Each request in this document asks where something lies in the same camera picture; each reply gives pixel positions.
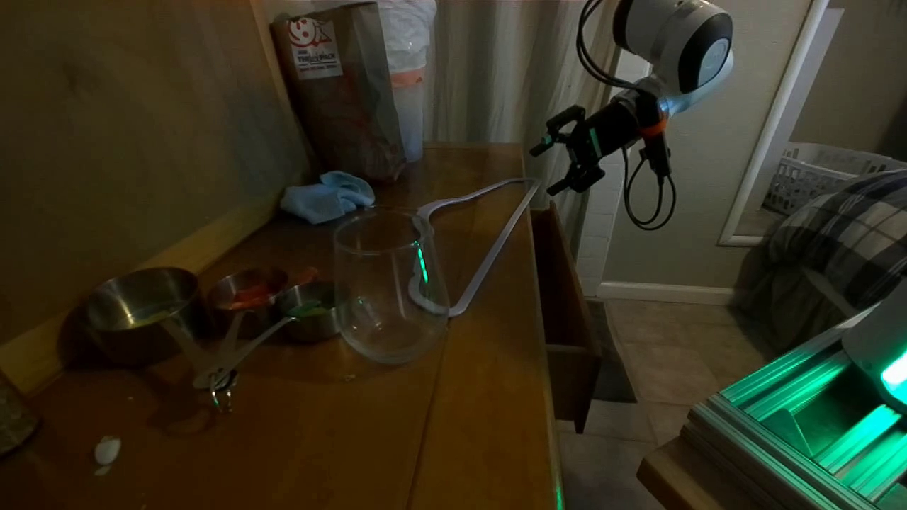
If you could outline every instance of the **wooden table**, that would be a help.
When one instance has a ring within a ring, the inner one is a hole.
[[[515,147],[432,147],[380,207],[410,210],[522,171]],[[522,190],[442,213],[435,241],[458,295]],[[275,218],[200,282],[272,262],[332,271],[332,225]],[[180,356],[126,371],[71,364],[36,395],[38,432],[0,462],[0,507],[554,507],[557,468],[524,218],[464,317],[400,368],[360,364],[336,341],[264,346],[228,414],[189,387]],[[95,470],[99,436],[122,436]]]

